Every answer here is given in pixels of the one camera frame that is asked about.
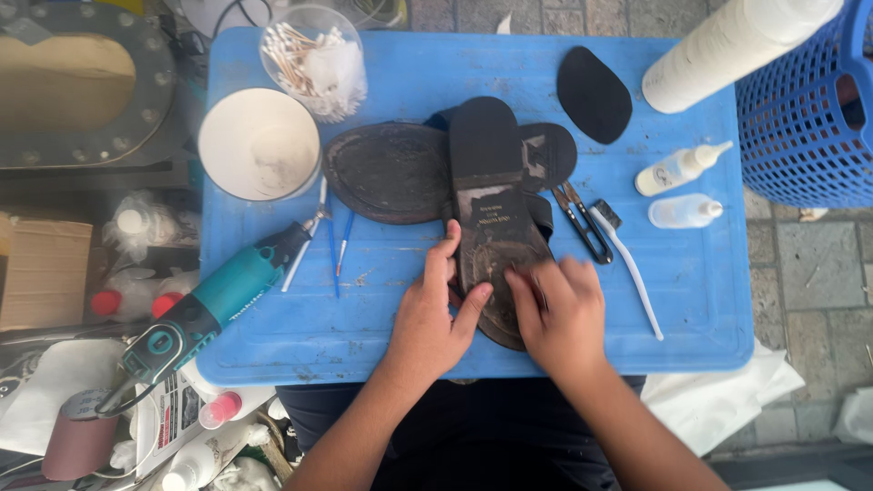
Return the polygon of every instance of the teal power tool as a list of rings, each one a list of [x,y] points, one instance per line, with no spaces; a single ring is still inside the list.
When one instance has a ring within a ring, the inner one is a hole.
[[[312,226],[312,220],[293,222],[283,232],[245,247],[146,329],[124,351],[121,365],[128,377],[96,408],[100,417],[111,418],[138,404],[270,290],[312,239]],[[119,405],[122,394],[136,384],[149,387]]]

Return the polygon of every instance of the bottle cap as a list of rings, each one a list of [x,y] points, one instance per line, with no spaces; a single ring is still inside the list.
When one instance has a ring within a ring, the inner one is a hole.
[[[725,212],[725,207],[721,205],[718,201],[707,201],[704,204],[700,205],[700,214],[705,217],[721,217],[721,214]]]
[[[733,142],[724,142],[721,145],[700,145],[694,149],[694,159],[705,168],[709,169],[716,162],[718,156],[725,153],[729,148],[733,147]]]
[[[152,315],[155,316],[155,319],[160,319],[161,316],[166,314],[175,304],[179,303],[179,300],[184,296],[185,295],[180,294],[179,292],[170,292],[159,296],[152,302]]]
[[[200,408],[197,420],[207,430],[214,430],[239,413],[243,400],[236,392],[222,392],[214,401]]]
[[[118,218],[116,218],[115,223],[125,233],[142,233],[142,229],[145,228],[145,220],[142,219],[142,213],[139,213],[137,210],[122,211]]]
[[[121,293],[115,290],[103,290],[91,298],[91,310],[96,315],[112,315],[118,312],[121,305]]]
[[[197,486],[197,472],[195,467],[192,467],[189,460],[183,460],[170,468],[169,473],[164,476],[163,481],[164,491],[192,491]]]

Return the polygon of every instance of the thread snips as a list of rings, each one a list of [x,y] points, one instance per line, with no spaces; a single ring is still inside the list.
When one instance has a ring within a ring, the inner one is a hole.
[[[582,200],[579,198],[579,193],[576,192],[573,185],[570,184],[569,181],[564,181],[552,188],[552,194],[554,194],[554,198],[558,201],[558,206],[560,206],[567,217],[570,218],[570,222],[573,223],[573,226],[576,227],[576,231],[582,237],[582,242],[585,242],[585,245],[588,246],[588,249],[594,256],[595,262],[597,264],[611,263],[612,250],[609,249],[609,245],[607,245],[606,240],[603,238],[603,234],[601,234],[600,229],[597,228],[597,223],[588,214],[585,204],[582,203]],[[587,226],[579,222],[573,209],[570,208],[571,203],[576,205],[576,209],[579,211],[579,214],[582,215]],[[597,239],[597,242],[600,244],[600,249],[591,243],[591,235],[594,235]]]

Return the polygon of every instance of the toothbrush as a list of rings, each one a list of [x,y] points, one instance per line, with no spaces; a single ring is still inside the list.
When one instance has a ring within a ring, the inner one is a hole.
[[[640,276],[640,270],[636,268],[636,262],[634,262],[634,258],[630,256],[628,248],[625,247],[618,236],[615,235],[615,229],[622,226],[622,220],[618,218],[618,215],[615,214],[612,207],[603,200],[595,203],[594,208],[588,210],[588,213],[597,221],[607,237],[612,240],[613,244],[615,244],[615,248],[618,249],[618,252],[624,258],[624,262],[627,263],[628,269],[630,270],[630,276],[634,279],[634,284],[636,285],[636,291],[640,293],[640,300],[643,301],[643,307],[646,309],[646,315],[649,316],[649,322],[651,322],[652,328],[655,330],[655,337],[658,341],[663,341],[663,334],[661,333],[661,328],[657,325],[655,311],[652,310],[652,304],[649,302],[649,294],[646,293],[646,286],[643,283],[643,277]]]

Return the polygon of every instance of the right hand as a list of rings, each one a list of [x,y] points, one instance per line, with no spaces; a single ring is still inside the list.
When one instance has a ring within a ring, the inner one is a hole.
[[[507,269],[505,277],[527,352],[559,387],[610,369],[603,351],[606,304],[594,265],[566,257],[560,265]]]

